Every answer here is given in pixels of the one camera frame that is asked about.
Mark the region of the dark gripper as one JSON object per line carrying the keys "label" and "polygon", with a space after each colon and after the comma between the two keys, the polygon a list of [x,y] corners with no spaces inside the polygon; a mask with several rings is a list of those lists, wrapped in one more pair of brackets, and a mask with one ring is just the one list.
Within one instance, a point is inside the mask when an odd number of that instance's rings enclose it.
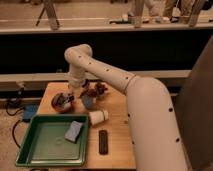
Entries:
{"label": "dark gripper", "polygon": [[80,97],[83,97],[87,95],[91,98],[99,98],[101,95],[103,95],[108,88],[102,84],[100,81],[97,81],[93,88],[90,87],[90,81],[86,80],[85,83],[82,85],[82,92],[80,94]]}

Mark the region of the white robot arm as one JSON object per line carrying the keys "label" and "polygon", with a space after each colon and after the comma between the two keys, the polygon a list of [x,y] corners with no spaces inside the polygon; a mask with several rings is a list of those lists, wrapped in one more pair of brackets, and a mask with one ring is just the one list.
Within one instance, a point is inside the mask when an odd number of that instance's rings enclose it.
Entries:
{"label": "white robot arm", "polygon": [[126,95],[137,171],[187,171],[175,110],[166,86],[98,61],[87,44],[68,48],[69,83],[77,88],[90,72]]}

